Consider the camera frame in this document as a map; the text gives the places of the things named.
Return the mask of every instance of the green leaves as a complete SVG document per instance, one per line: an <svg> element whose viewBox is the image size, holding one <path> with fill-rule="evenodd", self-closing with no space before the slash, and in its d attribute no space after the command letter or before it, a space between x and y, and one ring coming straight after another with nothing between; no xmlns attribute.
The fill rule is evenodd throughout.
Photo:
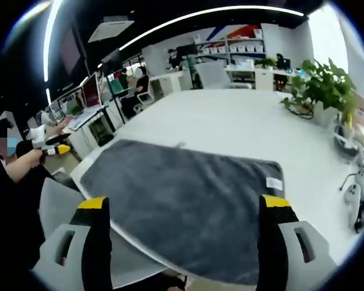
<svg viewBox="0 0 364 291"><path fill-rule="evenodd" d="M293 77L292 99L281 102L286 108L291 104L313 105L321 101L324 109L333 107L341 112L353 112L356 101L351 89L356 87L343 69L338 68L331 59L329 64L323 65L316 60L314 63L305 60L301 68L309 75L309 79Z"/></svg>
<svg viewBox="0 0 364 291"><path fill-rule="evenodd" d="M275 67L277 62L272 58L265 58L265 59L256 59L255 65L261 65L263 68L266 67Z"/></svg>

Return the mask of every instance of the floor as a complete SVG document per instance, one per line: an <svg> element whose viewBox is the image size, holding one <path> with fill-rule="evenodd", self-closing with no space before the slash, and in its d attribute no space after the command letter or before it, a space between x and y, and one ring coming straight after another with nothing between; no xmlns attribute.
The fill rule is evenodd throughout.
<svg viewBox="0 0 364 291"><path fill-rule="evenodd" d="M79 164L78 159L69 152L63 156L48 156L46 158L44 166L50 173L63 167L66 174L70 174L70 172L78 164ZM188 291L254 291L254 290L255 287L212 283L206 280L195 280L188 288Z"/></svg>

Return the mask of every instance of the towel label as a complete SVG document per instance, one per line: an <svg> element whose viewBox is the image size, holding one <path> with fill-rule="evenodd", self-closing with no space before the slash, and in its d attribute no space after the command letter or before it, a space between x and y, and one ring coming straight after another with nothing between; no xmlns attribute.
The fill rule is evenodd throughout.
<svg viewBox="0 0 364 291"><path fill-rule="evenodd" d="M280 191L283 191L283 182L279 179L267 177L266 178L266 186L267 188L275 188Z"/></svg>

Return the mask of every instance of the potted plant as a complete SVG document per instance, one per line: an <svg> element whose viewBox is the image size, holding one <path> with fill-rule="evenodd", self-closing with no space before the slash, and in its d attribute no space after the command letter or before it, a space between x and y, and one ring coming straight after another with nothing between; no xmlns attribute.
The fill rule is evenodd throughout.
<svg viewBox="0 0 364 291"><path fill-rule="evenodd" d="M275 67L277 65L277 62L275 62L272 58L265 58L265 59L255 59L255 65L260 65L263 69L266 69L268 67Z"/></svg>
<svg viewBox="0 0 364 291"><path fill-rule="evenodd" d="M345 71L331 59L329 65L315 61L303 61L302 69L309 76L293 77L291 95L281 103L291 112L327 127L338 112L351 115L356 107L353 92L356 89Z"/></svg>

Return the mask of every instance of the white table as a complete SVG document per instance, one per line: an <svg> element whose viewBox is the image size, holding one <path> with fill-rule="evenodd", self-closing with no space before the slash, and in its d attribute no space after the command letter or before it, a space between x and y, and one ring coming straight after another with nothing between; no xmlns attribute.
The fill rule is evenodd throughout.
<svg viewBox="0 0 364 291"><path fill-rule="evenodd" d="M183 71L177 71L172 73L166 73L159 76L150 77L151 81L159 80L160 86L164 92L164 95L168 95L172 92L181 91L180 77L183 76Z"/></svg>
<svg viewBox="0 0 364 291"><path fill-rule="evenodd" d="M228 73L233 72L251 72L255 74L256 90L273 91L274 75L282 75L287 77L298 76L297 73L288 73L279 69L263 69L263 68L247 68L243 65L227 65L225 70Z"/></svg>
<svg viewBox="0 0 364 291"><path fill-rule="evenodd" d="M263 68L247 68L245 66L242 65L227 65L225 67L225 70L227 72L267 72L267 73L272 73L274 75L283 75L283 76L287 76L287 77L295 77L298 76L298 74L292 72L292 73L288 73L285 70L279 70L279 69L263 69Z"/></svg>
<svg viewBox="0 0 364 291"><path fill-rule="evenodd" d="M286 111L279 104L284 96L246 89L173 93L117 130L115 139L83 160L72 178L89 198L80 183L82 175L102 150L122 138L171 147L183 142L186 149L277 161L283 171L286 199L299 220L308 221L325 237L331 256L340 264L359 236L349 229L339 187L357 167L339 158L332 133ZM117 225L112 223L112 228L151 258L183 272Z"/></svg>
<svg viewBox="0 0 364 291"><path fill-rule="evenodd" d="M106 108L106 112L115 129L120 127L123 123L118 115L115 104L111 102L107 103L109 104L102 106L96 105L84 109L84 112L79 117L71 120L63 129L64 133L70 133L68 140L81 159L84 159L89 153L98 147L97 140L90 131L89 125L103 116L103 113L100 112L101 109Z"/></svg>

